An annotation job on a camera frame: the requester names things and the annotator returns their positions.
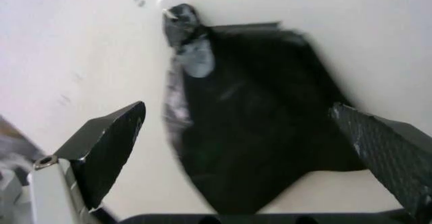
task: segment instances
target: gray object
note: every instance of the gray object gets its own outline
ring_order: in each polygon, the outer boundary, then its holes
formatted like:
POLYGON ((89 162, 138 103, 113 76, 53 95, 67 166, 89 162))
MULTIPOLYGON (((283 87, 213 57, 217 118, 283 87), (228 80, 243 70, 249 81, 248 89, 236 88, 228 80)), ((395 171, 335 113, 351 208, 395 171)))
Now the gray object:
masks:
POLYGON ((28 187, 13 171, 1 169, 0 223, 99 224, 84 205, 69 161, 51 156, 39 162, 28 176, 28 187))

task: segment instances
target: black fabric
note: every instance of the black fabric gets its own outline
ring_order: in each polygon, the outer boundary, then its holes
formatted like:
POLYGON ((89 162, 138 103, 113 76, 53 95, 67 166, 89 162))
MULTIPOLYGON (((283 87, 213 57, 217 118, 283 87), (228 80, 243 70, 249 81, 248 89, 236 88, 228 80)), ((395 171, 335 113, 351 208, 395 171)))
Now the black fabric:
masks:
POLYGON ((185 71, 185 50, 175 47, 165 116, 186 173, 217 212, 255 213, 309 171, 364 169, 328 115, 349 102, 303 36, 277 24, 198 26, 187 41, 208 41, 214 68, 205 77, 185 71))

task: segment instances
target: black cloth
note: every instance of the black cloth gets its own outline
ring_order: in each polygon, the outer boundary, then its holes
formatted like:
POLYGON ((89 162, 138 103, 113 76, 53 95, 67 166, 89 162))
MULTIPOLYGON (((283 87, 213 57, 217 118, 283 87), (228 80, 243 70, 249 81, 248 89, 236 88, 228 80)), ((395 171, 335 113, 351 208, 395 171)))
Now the black cloth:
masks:
POLYGON ((276 23, 205 27, 189 5, 170 11, 166 125, 217 212, 255 213, 309 171, 364 169, 328 113, 350 103, 304 36, 276 23))

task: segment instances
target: white table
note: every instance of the white table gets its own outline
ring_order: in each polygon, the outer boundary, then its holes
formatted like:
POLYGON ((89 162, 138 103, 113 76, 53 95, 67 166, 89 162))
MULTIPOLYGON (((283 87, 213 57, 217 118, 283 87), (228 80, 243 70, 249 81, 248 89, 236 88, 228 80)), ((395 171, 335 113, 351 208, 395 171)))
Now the white table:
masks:
MULTIPOLYGON (((211 212, 162 122, 171 51, 157 0, 0 0, 0 113, 46 153, 137 100, 147 118, 105 203, 121 218, 211 212)), ((432 0, 188 0, 207 25, 283 21, 309 33, 361 109, 432 134, 432 0)), ((399 205, 368 171, 312 173, 263 212, 399 205)))

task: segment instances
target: white background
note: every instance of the white background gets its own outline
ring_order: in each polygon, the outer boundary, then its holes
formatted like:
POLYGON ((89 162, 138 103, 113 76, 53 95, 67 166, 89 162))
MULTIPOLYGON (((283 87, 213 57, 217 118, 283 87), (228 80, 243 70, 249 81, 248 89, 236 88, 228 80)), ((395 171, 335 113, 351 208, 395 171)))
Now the white background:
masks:
MULTIPOLYGON (((147 118, 105 198, 119 217, 211 212, 166 141, 171 51, 157 0, 0 0, 0 114, 46 153, 88 119, 142 100, 147 118)), ((432 0, 188 0, 207 25, 282 21, 307 32, 363 110, 432 135, 432 0)), ((309 174, 264 212, 378 211, 398 203, 368 171, 309 174)))

